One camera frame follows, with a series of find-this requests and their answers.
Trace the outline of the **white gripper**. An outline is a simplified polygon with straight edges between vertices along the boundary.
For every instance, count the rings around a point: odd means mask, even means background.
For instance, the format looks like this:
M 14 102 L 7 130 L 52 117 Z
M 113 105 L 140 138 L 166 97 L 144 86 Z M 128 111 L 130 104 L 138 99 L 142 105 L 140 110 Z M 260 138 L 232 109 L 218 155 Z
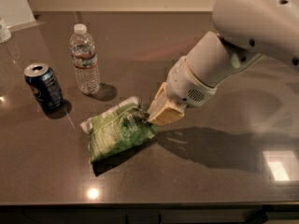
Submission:
M 215 95 L 216 90 L 195 77 L 183 56 L 170 69 L 166 83 L 161 85 L 151 102 L 148 122 L 158 126 L 176 122 L 184 117 L 186 105 L 202 106 Z

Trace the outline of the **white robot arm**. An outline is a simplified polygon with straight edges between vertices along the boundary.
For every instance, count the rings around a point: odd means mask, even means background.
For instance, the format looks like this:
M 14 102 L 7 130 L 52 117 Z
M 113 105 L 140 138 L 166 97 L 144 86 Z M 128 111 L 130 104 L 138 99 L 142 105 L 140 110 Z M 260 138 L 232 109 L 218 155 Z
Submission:
M 201 106 L 228 76 L 266 55 L 293 69 L 299 64 L 299 7 L 291 0 L 216 0 L 215 32 L 207 32 L 170 69 L 149 107 L 148 122 L 162 126 Z

